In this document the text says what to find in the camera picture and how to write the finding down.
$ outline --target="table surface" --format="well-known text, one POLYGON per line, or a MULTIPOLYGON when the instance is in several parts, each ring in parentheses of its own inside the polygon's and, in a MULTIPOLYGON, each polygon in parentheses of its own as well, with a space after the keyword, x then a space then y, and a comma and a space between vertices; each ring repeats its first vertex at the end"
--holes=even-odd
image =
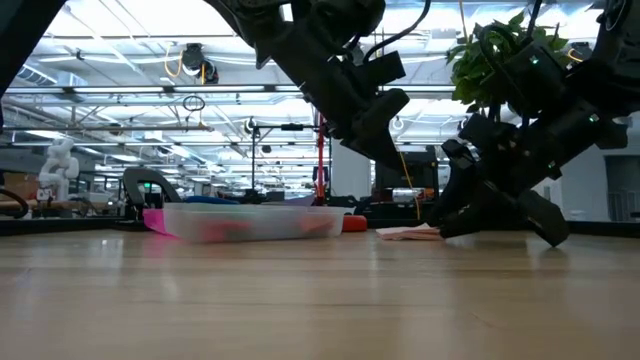
POLYGON ((639 359, 640 241, 0 238, 3 360, 639 359))

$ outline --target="potted plant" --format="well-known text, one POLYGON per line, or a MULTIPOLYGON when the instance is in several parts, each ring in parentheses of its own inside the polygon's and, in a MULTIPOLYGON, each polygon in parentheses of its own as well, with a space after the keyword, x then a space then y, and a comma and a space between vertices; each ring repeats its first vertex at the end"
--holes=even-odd
MULTIPOLYGON (((516 44, 520 44, 525 39, 527 32, 527 29, 522 26, 523 21, 524 11, 514 16, 506 24, 496 20, 492 25, 507 30, 507 32, 513 36, 516 44)), ((469 113, 484 112, 484 108, 490 107, 492 104, 494 106, 498 104, 501 106, 506 103, 506 99, 496 98, 491 90, 481 85, 492 71, 489 63, 480 51, 480 43, 474 41, 474 38, 478 39, 482 29, 482 26, 476 24, 469 38, 464 39, 464 44, 458 45, 447 52, 447 64, 451 63, 462 53, 462 57, 453 64, 451 81, 456 88, 453 92, 452 100, 459 100, 463 104, 469 105, 467 110, 469 113)), ((559 24, 555 27, 535 26, 532 37, 534 41, 546 42, 559 63, 566 67, 569 65, 570 59, 563 52, 563 49, 567 45, 568 40, 558 36, 558 29, 559 24), (555 29, 553 35, 547 35, 547 29, 549 28, 555 29)), ((493 45, 494 56, 500 62, 509 59, 516 51, 516 49, 512 49, 509 46, 507 39, 493 32, 489 34, 488 42, 493 45)), ((499 111, 496 113, 496 116, 498 116, 497 120, 499 121, 499 111)))

